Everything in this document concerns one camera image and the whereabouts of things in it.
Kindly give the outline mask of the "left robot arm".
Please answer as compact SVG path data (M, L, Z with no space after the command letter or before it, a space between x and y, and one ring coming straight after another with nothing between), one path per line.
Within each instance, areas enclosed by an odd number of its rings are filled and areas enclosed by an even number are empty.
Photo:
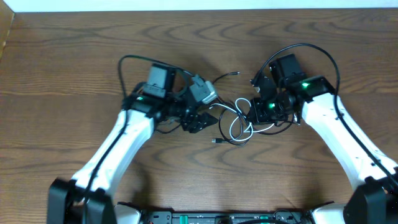
M139 223L138 209L113 204L125 171L159 123L174 118L189 133L216 124L198 108L217 96L212 82L201 76L153 63L148 79L125 97L114 128L94 156L69 181L51 184L47 223Z

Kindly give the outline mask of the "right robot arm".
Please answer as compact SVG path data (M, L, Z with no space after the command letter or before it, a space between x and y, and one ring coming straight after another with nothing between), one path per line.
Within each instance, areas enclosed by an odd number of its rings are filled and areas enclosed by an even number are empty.
M323 76L307 77L295 55L268 63L251 80L259 97L251 100L251 124L296 116L324 140L354 191L347 204L314 208L302 223L397 223L397 162L387 157L355 123Z

